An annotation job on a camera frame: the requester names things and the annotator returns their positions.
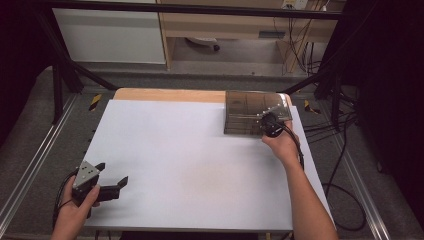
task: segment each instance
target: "white cabinet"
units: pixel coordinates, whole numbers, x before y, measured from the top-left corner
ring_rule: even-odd
[[[155,3],[155,0],[121,2]],[[165,64],[157,13],[53,11],[74,61]]]

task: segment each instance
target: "white panel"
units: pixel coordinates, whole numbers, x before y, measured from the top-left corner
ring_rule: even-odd
[[[86,226],[114,230],[292,229],[285,170],[259,138],[224,135],[224,104],[112,100],[84,158],[100,184],[129,176]],[[305,171],[328,209],[296,108]]]
[[[165,63],[157,13],[71,9],[54,13],[75,61]]]

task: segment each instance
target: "white tabletop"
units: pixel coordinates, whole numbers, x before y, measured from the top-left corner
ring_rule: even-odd
[[[292,229],[282,164],[259,138],[224,135],[223,103],[111,100],[84,160],[106,163],[101,185],[129,176],[86,227],[109,230]],[[297,109],[305,172],[328,211]]]

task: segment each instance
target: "wrist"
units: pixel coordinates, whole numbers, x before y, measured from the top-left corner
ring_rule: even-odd
[[[283,166],[286,169],[286,172],[291,170],[298,170],[298,169],[302,170],[302,165],[300,165],[300,162],[297,156],[292,156],[286,159],[280,159],[280,161],[281,163],[283,163]]]

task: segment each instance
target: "human hand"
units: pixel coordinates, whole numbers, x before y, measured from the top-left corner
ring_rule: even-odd
[[[96,185],[93,189],[91,189],[85,200],[78,207],[72,200],[72,184],[74,181],[75,176],[71,177],[66,183],[62,197],[62,203],[65,204],[60,209],[51,240],[76,239],[84,226],[91,207],[93,205],[98,205],[98,203],[96,203],[96,199],[99,195],[100,186]]]
[[[284,124],[293,132],[292,121],[285,121]],[[296,141],[299,142],[299,137],[294,132],[293,134],[296,137]],[[296,143],[286,131],[282,131],[282,133],[276,138],[270,138],[263,135],[262,142],[271,148],[274,155],[280,159],[285,168],[290,166],[300,166],[298,160],[299,152],[297,150]]]

